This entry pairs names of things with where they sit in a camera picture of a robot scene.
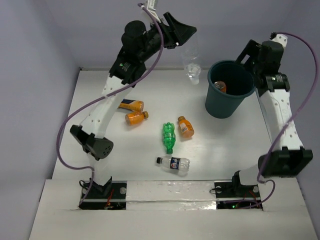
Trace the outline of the clear crushed plastic bottle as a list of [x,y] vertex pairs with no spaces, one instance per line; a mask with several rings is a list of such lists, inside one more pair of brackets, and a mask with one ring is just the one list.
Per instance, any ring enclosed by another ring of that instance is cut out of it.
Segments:
[[186,76],[193,85],[197,85],[200,82],[202,68],[196,33],[181,47],[181,58]]

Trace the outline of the tall orange juice bottle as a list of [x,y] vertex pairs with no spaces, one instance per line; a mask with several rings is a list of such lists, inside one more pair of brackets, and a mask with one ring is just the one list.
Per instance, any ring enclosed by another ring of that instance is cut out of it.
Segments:
[[225,82],[223,82],[223,81],[216,81],[216,82],[214,82],[214,86],[218,89],[218,90],[220,90],[222,93],[226,93],[227,92],[227,85],[226,85],[226,83]]

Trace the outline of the orange bottle blue label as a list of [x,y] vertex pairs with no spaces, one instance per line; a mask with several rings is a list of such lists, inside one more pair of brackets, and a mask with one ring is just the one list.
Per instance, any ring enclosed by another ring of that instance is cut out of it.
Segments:
[[131,110],[133,112],[142,112],[144,110],[144,102],[124,98],[118,108]]

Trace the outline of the small orange bottle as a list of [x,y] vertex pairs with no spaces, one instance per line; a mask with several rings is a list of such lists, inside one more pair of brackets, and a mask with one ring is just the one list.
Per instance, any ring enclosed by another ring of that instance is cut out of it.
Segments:
[[131,112],[125,115],[125,121],[129,126],[137,125],[144,120],[148,119],[149,113],[147,111]]
[[177,121],[181,136],[186,139],[191,138],[195,133],[191,123],[188,120],[186,120],[184,116],[178,117]]

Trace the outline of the green plastic bottle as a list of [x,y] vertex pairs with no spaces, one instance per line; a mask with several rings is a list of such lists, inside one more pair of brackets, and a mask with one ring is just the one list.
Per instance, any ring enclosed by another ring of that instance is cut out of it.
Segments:
[[162,142],[166,153],[173,154],[173,148],[176,143],[175,125],[171,122],[164,123],[162,126]]

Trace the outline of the clear pepsi bottle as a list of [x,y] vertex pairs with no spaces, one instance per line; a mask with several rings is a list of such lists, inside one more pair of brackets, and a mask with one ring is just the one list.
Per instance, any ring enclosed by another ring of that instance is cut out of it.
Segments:
[[156,163],[165,171],[185,176],[189,172],[191,162],[183,157],[164,156],[158,157]]

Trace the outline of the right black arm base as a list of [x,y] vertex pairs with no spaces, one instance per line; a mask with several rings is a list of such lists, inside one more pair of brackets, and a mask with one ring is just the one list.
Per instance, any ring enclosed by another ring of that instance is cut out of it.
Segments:
[[218,181],[209,192],[215,195],[218,210],[263,209],[257,184],[235,188],[231,181]]

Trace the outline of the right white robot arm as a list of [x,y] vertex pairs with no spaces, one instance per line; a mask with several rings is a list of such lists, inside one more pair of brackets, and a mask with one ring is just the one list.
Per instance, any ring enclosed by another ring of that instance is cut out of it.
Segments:
[[287,36],[281,33],[263,43],[250,40],[235,60],[253,76],[272,141],[257,165],[232,176],[230,190],[238,197],[244,196],[258,181],[296,177],[313,158],[312,150],[305,149],[295,127],[288,77],[279,72],[287,43]]

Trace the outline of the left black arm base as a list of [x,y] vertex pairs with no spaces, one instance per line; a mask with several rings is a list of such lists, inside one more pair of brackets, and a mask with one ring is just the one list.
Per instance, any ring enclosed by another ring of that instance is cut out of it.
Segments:
[[127,182],[113,181],[101,192],[92,186],[87,197],[79,205],[81,210],[126,210]]

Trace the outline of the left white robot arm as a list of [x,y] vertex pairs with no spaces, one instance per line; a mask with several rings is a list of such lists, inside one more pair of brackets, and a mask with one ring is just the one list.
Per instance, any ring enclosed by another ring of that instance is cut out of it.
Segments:
[[150,28],[140,20],[129,22],[121,36],[122,47],[109,70],[101,99],[93,104],[89,114],[78,125],[72,125],[71,135],[82,146],[92,161],[92,175],[85,188],[104,198],[110,194],[111,185],[100,175],[96,163],[105,159],[113,149],[113,142],[105,133],[118,106],[126,95],[150,72],[145,62],[153,55],[161,56],[164,49],[183,46],[197,28],[176,20],[169,12],[166,23],[152,17]]

